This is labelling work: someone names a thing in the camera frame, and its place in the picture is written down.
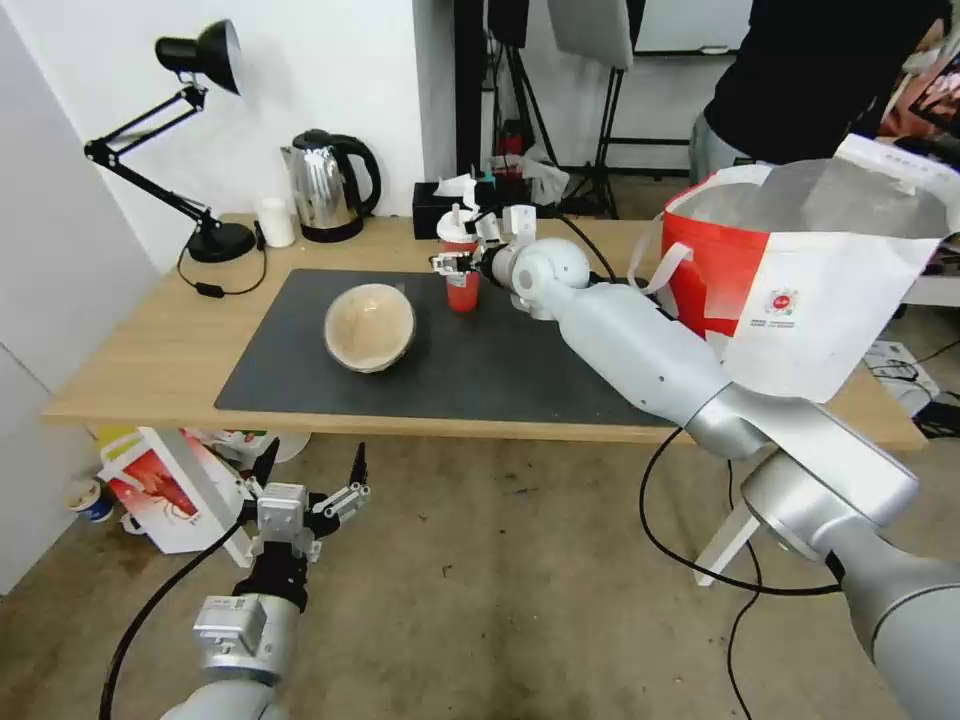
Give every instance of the gray pants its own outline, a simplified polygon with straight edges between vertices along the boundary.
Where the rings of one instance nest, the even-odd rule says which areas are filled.
[[[732,145],[727,145],[717,135],[701,113],[693,124],[690,135],[690,182],[703,182],[717,170],[743,165],[753,161]]]

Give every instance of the black box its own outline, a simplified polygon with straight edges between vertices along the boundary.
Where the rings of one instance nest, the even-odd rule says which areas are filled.
[[[438,197],[439,183],[413,184],[413,236],[417,240],[438,240],[437,223],[453,207],[460,203],[465,207],[462,197]],[[480,182],[476,188],[477,204],[481,208],[505,205],[524,205],[530,202],[530,185],[520,178],[498,178],[496,186]]]
[[[463,198],[434,195],[439,183],[413,184],[413,236],[417,240],[437,240],[437,223],[455,202]]]

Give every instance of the kettle handle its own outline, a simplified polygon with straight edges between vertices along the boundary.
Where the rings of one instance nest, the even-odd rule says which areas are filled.
[[[343,151],[347,155],[356,155],[363,160],[363,165],[367,168],[367,173],[370,175],[370,184],[372,188],[370,190],[370,195],[366,200],[359,200],[357,214],[361,217],[371,215],[373,213],[373,209],[380,201],[380,166],[377,165],[377,159],[373,156],[373,153],[370,152],[370,148],[351,135],[333,135],[331,136],[331,141],[331,144],[336,149]],[[349,168],[348,166],[346,170],[349,172],[348,177],[350,181],[356,183],[357,179],[354,177],[353,172],[351,172],[352,168]],[[356,187],[354,188],[354,195],[355,197],[359,198],[360,192],[358,189],[356,189]]]

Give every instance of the stainless steel kettle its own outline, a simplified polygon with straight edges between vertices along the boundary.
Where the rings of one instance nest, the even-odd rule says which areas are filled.
[[[349,135],[307,130],[280,148],[300,229],[308,240],[339,242],[363,229],[363,218],[380,199],[380,167],[370,148]],[[360,198],[357,176],[348,155],[363,160],[373,185],[369,197]]]

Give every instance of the wooden bowl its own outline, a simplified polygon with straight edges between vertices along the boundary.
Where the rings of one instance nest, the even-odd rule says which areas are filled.
[[[323,321],[327,350],[350,370],[380,372],[393,365],[413,340],[413,306],[390,285],[358,285],[330,303]]]

